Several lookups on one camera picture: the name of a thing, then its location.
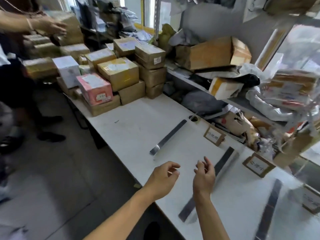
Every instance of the white shirt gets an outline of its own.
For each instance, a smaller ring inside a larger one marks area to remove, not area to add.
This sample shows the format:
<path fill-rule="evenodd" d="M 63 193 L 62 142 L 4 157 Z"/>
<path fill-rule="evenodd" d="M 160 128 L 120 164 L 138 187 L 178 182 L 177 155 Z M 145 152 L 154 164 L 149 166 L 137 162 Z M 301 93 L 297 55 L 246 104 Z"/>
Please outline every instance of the white shirt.
<path fill-rule="evenodd" d="M 3 52 L 3 49 L 0 44 L 0 67 L 3 65 L 9 65 L 9 64 L 10 64 L 10 62 L 8 61 L 7 56 Z"/>

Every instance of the pink box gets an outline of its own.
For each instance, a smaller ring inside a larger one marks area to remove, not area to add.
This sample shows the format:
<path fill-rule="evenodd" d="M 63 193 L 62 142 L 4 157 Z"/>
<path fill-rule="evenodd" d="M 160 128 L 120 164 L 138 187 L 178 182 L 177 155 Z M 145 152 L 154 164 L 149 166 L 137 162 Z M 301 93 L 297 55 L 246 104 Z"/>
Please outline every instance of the pink box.
<path fill-rule="evenodd" d="M 77 76 L 79 87 L 88 104 L 103 104 L 113 99 L 111 84 L 97 73 Z"/>

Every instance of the person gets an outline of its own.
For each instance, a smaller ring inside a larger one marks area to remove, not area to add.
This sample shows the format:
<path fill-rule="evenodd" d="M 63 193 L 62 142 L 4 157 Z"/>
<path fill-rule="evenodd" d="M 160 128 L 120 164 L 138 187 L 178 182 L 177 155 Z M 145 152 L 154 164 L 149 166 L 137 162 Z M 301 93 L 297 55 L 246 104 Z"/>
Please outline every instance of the person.
<path fill-rule="evenodd" d="M 229 240 L 210 199 L 215 181 L 214 166 L 204 157 L 204 161 L 198 161 L 196 167 L 193 179 L 193 198 L 203 240 Z M 156 167 L 146 184 L 84 240 L 125 240 L 144 211 L 154 201 L 165 197 L 172 190 L 180 174 L 178 168 L 180 165 L 172 161 Z"/>
<path fill-rule="evenodd" d="M 20 15 L 0 11 L 0 30 L 3 32 L 28 32 L 42 30 L 48 34 L 66 33 L 66 24 L 57 22 L 48 16 Z M 34 99 L 34 82 L 23 75 L 22 64 L 14 55 L 7 57 L 4 38 L 0 39 L 0 101 L 14 110 L 14 126 L 9 134 L 0 142 L 0 153 L 10 153 L 17 149 L 23 142 L 22 122 L 28 115 L 35 124 L 37 138 L 42 141 L 60 142 L 65 136 L 44 132 L 43 126 L 62 121 L 61 116 L 42 116 Z"/>

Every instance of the hand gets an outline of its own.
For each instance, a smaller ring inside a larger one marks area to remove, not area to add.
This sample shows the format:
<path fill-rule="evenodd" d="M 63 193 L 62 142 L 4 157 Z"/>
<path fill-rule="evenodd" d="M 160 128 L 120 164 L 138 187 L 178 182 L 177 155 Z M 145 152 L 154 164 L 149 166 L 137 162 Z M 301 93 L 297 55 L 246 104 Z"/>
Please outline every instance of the hand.
<path fill-rule="evenodd" d="M 177 170 L 179 167 L 178 163 L 168 161 L 153 170 L 148 181 L 141 189 L 146 193 L 150 204 L 170 193 L 179 177 L 180 173 Z"/>
<path fill-rule="evenodd" d="M 216 179 L 214 166 L 207 157 L 204 157 L 204 161 L 198 161 L 196 167 L 198 170 L 194 169 L 195 176 L 193 179 L 194 200 L 196 201 L 200 198 L 208 199 Z"/>
<path fill-rule="evenodd" d="M 66 35 L 66 33 L 67 33 L 67 31 L 66 31 L 67 25 L 66 24 L 59 22 L 59 21 L 56 21 L 49 16 L 42 16 L 42 17 L 36 18 L 34 20 L 37 20 L 39 23 L 38 29 L 40 29 L 48 34 Z"/>

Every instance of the black shorts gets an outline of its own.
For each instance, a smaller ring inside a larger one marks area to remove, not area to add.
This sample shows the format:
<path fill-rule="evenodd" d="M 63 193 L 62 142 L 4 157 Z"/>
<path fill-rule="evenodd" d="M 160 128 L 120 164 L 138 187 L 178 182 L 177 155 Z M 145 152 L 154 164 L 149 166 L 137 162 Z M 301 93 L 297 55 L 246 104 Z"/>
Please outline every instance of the black shorts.
<path fill-rule="evenodd" d="M 0 101 L 12 109 L 25 108 L 33 99 L 35 83 L 23 75 L 18 59 L 9 61 L 11 64 L 0 66 Z"/>

